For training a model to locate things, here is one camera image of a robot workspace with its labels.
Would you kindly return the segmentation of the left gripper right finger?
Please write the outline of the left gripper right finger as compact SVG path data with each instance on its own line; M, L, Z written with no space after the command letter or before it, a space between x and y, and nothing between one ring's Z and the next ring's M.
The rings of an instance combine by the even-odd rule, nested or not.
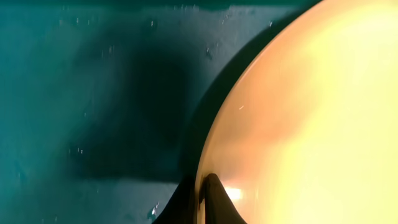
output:
M203 200L206 224L246 224L215 173L210 173L203 179L199 202L202 203Z

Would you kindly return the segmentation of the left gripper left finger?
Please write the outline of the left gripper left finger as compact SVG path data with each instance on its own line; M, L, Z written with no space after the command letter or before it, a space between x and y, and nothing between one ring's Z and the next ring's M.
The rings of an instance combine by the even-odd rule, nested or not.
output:
M185 176L153 224L193 224L195 210L194 187L194 178Z

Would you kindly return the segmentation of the yellow plate with orange stain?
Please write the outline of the yellow plate with orange stain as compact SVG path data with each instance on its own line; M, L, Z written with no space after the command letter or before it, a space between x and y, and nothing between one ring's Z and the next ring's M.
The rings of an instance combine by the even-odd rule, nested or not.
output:
M240 76L206 139L248 223L397 222L397 0L321 1Z

